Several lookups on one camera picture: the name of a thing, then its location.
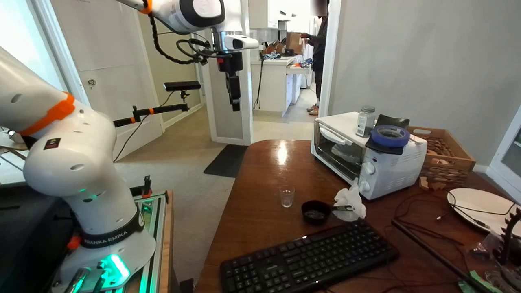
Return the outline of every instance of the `wooden table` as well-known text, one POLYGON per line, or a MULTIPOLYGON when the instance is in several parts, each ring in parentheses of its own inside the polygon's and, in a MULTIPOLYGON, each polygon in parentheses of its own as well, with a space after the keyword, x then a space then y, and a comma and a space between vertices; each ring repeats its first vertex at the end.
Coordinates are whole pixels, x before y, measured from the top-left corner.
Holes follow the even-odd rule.
MULTIPOLYGON (((463 185, 500 193, 476 174, 471 174, 463 185)), ((223 260, 340 224, 340 219, 331 216, 324 226, 310 226, 301 219, 300 205, 313 198, 334 203, 336 193, 344 187, 349 185, 311 156, 310 141, 267 140, 251 144, 207 255, 197 291, 222 289, 220 263, 223 260), (297 188, 297 201, 292 208, 283 208, 275 195, 280 182, 293 183, 297 188)), ((463 242, 456 245, 415 232, 461 270, 466 270, 466 265, 484 270, 485 265, 474 260, 467 250, 487 234, 450 208, 446 190, 430 192, 412 185, 365 205, 367 221, 399 247, 401 257, 332 284, 332 291, 384 291, 399 284, 409 284, 419 291, 459 291, 456 286, 459 276, 397 229, 391 223, 396 214, 463 242)))

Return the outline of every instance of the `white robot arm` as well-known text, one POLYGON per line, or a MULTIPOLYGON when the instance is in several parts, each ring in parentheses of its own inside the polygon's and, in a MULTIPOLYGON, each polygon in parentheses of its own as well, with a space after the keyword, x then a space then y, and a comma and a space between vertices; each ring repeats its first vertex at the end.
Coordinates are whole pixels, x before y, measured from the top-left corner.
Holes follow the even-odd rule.
MULTIPOLYGON (((241 0, 119 1, 176 32, 212 27, 215 57, 223 58, 231 83, 241 70, 236 50, 257 45, 241 34, 241 0)), ((236 92, 231 104, 238 107, 236 92)), ((130 188, 113 166, 114 122, 52 87, 0 47, 0 125, 34 140, 23 170, 26 182, 62 197, 82 226, 83 242, 65 258, 60 280, 69 283, 78 270, 117 255, 126 271, 106 280, 106 289, 122 286, 150 260, 155 239, 143 231, 130 188)))

